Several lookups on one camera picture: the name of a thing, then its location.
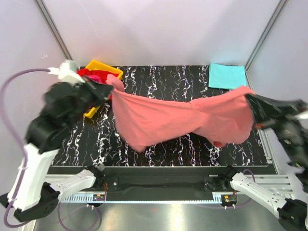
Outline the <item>salmon pink t-shirt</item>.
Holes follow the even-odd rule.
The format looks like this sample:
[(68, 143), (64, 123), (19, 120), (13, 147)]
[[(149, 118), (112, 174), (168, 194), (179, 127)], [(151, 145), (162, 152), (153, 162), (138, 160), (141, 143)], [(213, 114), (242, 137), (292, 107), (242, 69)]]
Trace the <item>salmon pink t-shirt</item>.
[(123, 82), (111, 74), (106, 83), (114, 87), (116, 129), (137, 152), (188, 133), (205, 137), (222, 148), (228, 143), (243, 143), (252, 130), (254, 120), (244, 96), (253, 91), (246, 86), (185, 103), (125, 93)]

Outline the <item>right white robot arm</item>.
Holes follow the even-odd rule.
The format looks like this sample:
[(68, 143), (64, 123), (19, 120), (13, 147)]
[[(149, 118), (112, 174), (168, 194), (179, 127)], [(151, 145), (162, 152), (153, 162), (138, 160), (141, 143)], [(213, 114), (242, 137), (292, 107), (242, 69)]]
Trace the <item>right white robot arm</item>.
[[(300, 123), (308, 118), (303, 100), (278, 101), (260, 95), (245, 96), (255, 119), (255, 128), (271, 129), (285, 153), (288, 165), (295, 169), (288, 178), (300, 182), (308, 193), (308, 130)], [(240, 192), (254, 200), (277, 219), (286, 231), (308, 229), (308, 203), (283, 197), (250, 180), (243, 172), (228, 166), (214, 180), (219, 189)]]

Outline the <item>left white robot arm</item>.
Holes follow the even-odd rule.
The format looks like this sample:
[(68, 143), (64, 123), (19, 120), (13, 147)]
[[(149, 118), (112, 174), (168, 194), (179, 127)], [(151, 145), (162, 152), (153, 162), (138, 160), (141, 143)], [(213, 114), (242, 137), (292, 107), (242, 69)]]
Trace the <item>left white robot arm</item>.
[(59, 82), (44, 94), (45, 105), (28, 126), (25, 141), (20, 142), (24, 159), (12, 192), (1, 195), (5, 207), (15, 209), (19, 222), (48, 216), (65, 198), (89, 189), (100, 190), (104, 184), (104, 165), (85, 166), (59, 182), (47, 183), (45, 177), (63, 140), (91, 107), (109, 99), (114, 87), (87, 80), (70, 84)]

